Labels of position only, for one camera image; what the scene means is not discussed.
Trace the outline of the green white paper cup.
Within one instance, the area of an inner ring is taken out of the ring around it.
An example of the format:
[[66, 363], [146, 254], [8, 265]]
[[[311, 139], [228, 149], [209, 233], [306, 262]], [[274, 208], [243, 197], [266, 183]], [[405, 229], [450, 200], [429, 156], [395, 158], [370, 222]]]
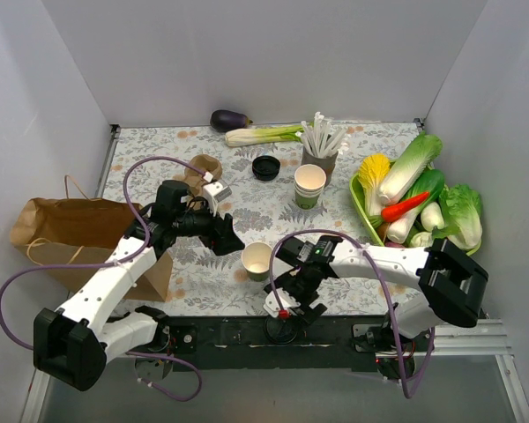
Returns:
[[269, 278], [272, 248], [263, 242], [252, 242], [242, 252], [242, 266], [252, 281], [262, 282]]

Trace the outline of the black plastic coffee lid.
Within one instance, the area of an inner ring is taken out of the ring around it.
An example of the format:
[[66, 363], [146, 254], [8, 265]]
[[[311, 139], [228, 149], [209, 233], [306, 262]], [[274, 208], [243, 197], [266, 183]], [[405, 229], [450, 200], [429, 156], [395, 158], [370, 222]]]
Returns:
[[271, 316], [265, 318], [264, 334], [275, 345], [287, 345], [293, 342], [298, 334], [299, 324], [296, 320], [276, 319]]

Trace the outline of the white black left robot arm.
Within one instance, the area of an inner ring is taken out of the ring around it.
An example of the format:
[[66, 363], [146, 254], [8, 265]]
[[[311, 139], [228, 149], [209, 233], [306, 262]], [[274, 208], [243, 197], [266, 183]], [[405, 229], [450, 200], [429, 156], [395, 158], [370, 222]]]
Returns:
[[220, 215], [220, 201], [231, 189], [215, 181], [190, 197], [185, 182], [168, 180], [156, 199], [139, 213], [118, 242], [105, 267], [57, 310], [44, 308], [34, 319], [34, 365], [41, 371], [86, 391], [106, 365], [133, 349], [170, 353], [175, 335], [168, 317], [140, 307], [114, 322], [115, 306], [134, 288], [180, 237], [197, 237], [217, 256], [244, 248], [230, 214]]

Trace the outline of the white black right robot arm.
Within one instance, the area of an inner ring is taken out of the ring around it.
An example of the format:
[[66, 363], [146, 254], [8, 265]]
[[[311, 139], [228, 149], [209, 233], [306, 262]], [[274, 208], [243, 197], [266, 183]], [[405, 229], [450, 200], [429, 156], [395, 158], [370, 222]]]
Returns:
[[392, 303], [381, 325], [354, 338], [364, 352], [401, 350], [442, 323], [475, 327], [488, 283], [488, 273], [446, 239], [412, 249], [360, 246], [330, 231], [315, 243], [290, 236], [274, 255], [290, 268], [265, 287], [264, 310], [294, 330], [325, 312], [317, 289], [328, 278], [376, 278], [418, 291], [409, 301]]

